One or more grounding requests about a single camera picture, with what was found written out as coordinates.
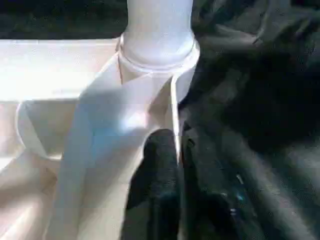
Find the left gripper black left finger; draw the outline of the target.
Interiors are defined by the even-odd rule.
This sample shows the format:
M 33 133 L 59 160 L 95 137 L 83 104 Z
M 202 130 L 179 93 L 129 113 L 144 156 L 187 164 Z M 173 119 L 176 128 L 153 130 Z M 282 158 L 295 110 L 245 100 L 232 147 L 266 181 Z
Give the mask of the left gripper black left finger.
M 130 180 L 122 240 L 176 240 L 180 187 L 173 132 L 158 129 L 146 139 L 142 161 Z

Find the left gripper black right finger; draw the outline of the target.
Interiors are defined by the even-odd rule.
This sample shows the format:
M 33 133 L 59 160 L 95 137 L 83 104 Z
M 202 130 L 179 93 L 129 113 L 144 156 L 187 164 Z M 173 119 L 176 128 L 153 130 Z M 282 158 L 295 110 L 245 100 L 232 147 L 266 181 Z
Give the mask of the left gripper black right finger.
M 188 240 L 261 240 L 263 230 L 246 191 L 214 141 L 185 123 L 181 137 Z

